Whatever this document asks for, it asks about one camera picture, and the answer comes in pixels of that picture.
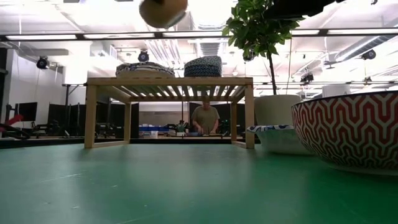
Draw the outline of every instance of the red and white patterned bowl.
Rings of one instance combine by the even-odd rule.
[[[398,175],[398,91],[306,101],[292,116],[300,142],[332,167]]]

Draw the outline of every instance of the gray shirt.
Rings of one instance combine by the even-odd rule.
[[[217,109],[212,106],[207,110],[202,106],[198,106],[192,114],[192,120],[196,121],[203,128],[203,134],[209,134],[219,118]]]

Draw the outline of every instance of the tree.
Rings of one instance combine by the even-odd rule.
[[[272,89],[276,95],[276,84],[272,54],[278,54],[275,45],[285,44],[292,38],[290,30],[299,27],[298,18],[294,20],[265,19],[264,11],[273,5],[273,0],[239,0],[231,8],[230,17],[223,29],[223,35],[232,36],[228,44],[243,50],[243,57],[251,54],[268,58],[271,70]]]

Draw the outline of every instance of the shelf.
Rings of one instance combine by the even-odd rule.
[[[98,94],[123,103],[143,101],[233,101],[244,97],[252,78],[89,78],[87,85],[98,86]]]
[[[230,101],[231,143],[254,149],[254,134],[246,132],[246,142],[237,142],[237,102],[245,100],[245,125],[254,125],[253,79],[238,77],[198,78],[89,78],[86,91],[85,148],[129,144],[131,102],[143,101]],[[125,104],[124,140],[115,144],[95,143],[96,99],[106,95]]]

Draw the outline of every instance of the man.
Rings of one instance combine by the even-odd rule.
[[[217,109],[210,106],[209,101],[204,101],[202,106],[198,106],[192,114],[192,123],[201,134],[215,134],[218,128]]]

